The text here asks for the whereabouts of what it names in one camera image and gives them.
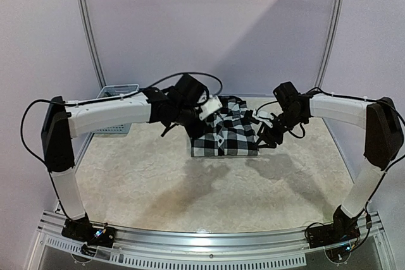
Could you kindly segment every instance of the gray laundry basket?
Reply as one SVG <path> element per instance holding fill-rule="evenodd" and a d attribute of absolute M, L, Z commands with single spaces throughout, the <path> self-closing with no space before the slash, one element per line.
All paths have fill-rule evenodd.
<path fill-rule="evenodd" d="M 116 96 L 120 94 L 127 94 L 133 91 L 138 91 L 139 85 L 107 85 L 105 86 L 97 96 L 97 98 Z M 99 129 L 94 131 L 96 134 L 128 134 L 129 129 L 131 129 L 131 124 L 127 123 L 125 125 L 109 126 L 108 128 Z"/>

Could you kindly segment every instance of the white wall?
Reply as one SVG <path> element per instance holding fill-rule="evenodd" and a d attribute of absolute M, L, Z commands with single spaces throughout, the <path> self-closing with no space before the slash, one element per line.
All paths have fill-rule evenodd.
<path fill-rule="evenodd" d="M 41 214 L 56 199 L 46 169 L 20 143 L 23 111 L 36 98 L 84 99 L 99 89 L 77 0 L 0 3 L 0 269 L 12 270 L 23 269 Z M 25 125 L 27 143 L 40 155 L 45 112 L 37 106 Z"/>
<path fill-rule="evenodd" d="M 224 92 L 313 86 L 333 0 L 88 0 L 110 84 L 178 71 L 220 77 Z"/>
<path fill-rule="evenodd" d="M 405 115 L 404 46 L 405 0 L 343 0 L 323 89 L 372 98 L 389 96 Z M 356 176 L 364 132 L 342 123 L 330 122 L 330 126 Z M 390 170 L 371 206 L 380 213 L 398 269 L 405 269 L 404 198 L 405 161 Z"/>

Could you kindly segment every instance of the marble tabletop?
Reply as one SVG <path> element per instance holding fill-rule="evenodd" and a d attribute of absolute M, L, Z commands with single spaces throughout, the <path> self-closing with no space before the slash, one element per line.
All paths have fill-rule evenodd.
<path fill-rule="evenodd" d="M 251 109 L 270 101 L 244 99 Z M 77 171 L 91 220 L 184 232 L 296 228 L 331 221 L 352 186 L 319 118 L 305 125 L 305 138 L 286 134 L 258 157 L 191 157 L 184 128 L 161 138 L 163 129 L 133 124 L 125 137 L 94 135 Z"/>

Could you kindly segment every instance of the black and white plaid shirt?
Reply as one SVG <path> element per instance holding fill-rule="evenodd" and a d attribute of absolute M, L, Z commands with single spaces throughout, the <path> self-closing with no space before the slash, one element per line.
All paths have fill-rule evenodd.
<path fill-rule="evenodd" d="M 191 139 L 191 156 L 257 156 L 256 134 L 245 118 L 246 101 L 219 96 L 223 107 L 206 118 L 205 134 Z"/>

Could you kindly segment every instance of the robotic arm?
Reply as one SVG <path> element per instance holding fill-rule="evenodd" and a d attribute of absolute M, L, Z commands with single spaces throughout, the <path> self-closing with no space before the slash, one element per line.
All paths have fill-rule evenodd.
<path fill-rule="evenodd" d="M 204 93 L 205 101 L 199 102 Z M 208 89 L 189 74 L 164 90 L 148 87 L 118 97 L 80 102 L 53 98 L 41 139 L 44 162 L 68 218 L 62 235 L 89 245 L 110 247 L 116 232 L 106 225 L 91 224 L 86 215 L 75 177 L 73 137 L 108 126 L 155 122 L 166 126 L 162 136 L 173 126 L 182 125 L 190 137 L 200 137 L 206 126 L 203 120 L 221 107 L 219 99 L 210 97 Z"/>
<path fill-rule="evenodd" d="M 273 93 L 283 112 L 263 123 L 258 143 L 263 141 L 267 147 L 280 145 L 285 132 L 296 125 L 308 123 L 311 117 L 330 118 L 365 129 L 365 159 L 349 195 L 335 211 L 332 224 L 310 228 L 306 235 L 311 247 L 355 238 L 359 235 L 358 217 L 377 189 L 389 162 L 394 160 L 404 143 L 398 116 L 393 111 L 394 103 L 388 97 L 368 102 L 316 91 L 300 94 L 290 82 L 282 83 Z"/>

